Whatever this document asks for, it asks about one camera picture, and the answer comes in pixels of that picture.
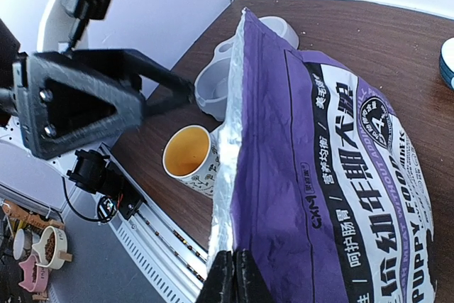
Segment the pink bowl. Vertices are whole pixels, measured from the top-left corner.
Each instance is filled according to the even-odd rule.
[[[36,255],[30,255],[27,260],[19,263],[19,266],[23,270],[23,281],[19,283],[19,286],[28,292],[43,292],[48,286],[49,270],[37,266],[37,262],[38,257]],[[33,281],[33,268],[35,266],[37,267],[36,282]]]

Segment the cable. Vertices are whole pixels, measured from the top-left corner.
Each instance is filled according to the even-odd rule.
[[[68,193],[67,193],[67,190],[66,190],[66,182],[65,182],[65,178],[62,177],[62,180],[63,180],[63,192],[65,193],[65,199],[66,199],[66,202],[68,203],[68,206],[70,207],[70,209],[74,212],[74,214],[76,216],[78,216],[79,218],[81,219],[84,219],[85,221],[90,221],[92,223],[107,223],[109,222],[109,220],[111,220],[113,217],[114,217],[114,214],[115,214],[115,210],[111,210],[110,214],[105,217],[105,218],[101,218],[101,219],[93,219],[93,218],[89,218],[88,216],[84,216],[83,214],[80,214],[71,204],[70,202],[70,198],[68,197]]]
[[[62,215],[60,214],[60,212],[57,211],[56,209],[51,209],[51,210],[52,210],[52,212],[56,213],[56,214],[58,215],[58,219],[59,219],[62,223],[64,223],[63,217],[62,217]]]
[[[76,47],[77,42],[79,42],[80,38],[85,32],[85,28],[88,25],[88,19],[79,19],[76,18],[74,24],[72,24],[71,32],[70,32],[70,41],[68,42],[68,46],[66,48],[66,53],[72,51],[73,48]]]
[[[120,209],[121,200],[123,200],[123,193],[121,193],[121,194],[118,196],[117,209]]]

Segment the mug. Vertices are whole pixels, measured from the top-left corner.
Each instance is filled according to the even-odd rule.
[[[162,155],[165,172],[191,189],[213,198],[219,168],[216,130],[187,126],[167,142]]]

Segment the wooden table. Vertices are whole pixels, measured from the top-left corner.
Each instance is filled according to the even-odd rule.
[[[235,0],[178,62],[195,79],[213,49],[232,36],[241,9],[281,16],[300,37],[300,50],[321,50],[347,65],[391,101],[413,142],[431,194],[438,270],[437,302],[452,302],[454,286],[454,92],[441,80],[438,56],[454,35],[454,21],[361,1]],[[196,106],[151,118],[122,135],[113,153],[143,189],[187,233],[207,246],[211,202],[162,169],[162,150],[179,128],[217,123]]]

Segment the screw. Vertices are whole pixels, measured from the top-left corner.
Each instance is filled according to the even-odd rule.
[[[49,103],[54,99],[54,94],[49,89],[40,91],[40,98],[43,102]]]
[[[57,129],[53,124],[49,124],[49,126],[44,127],[45,134],[50,138],[54,138],[57,136]]]

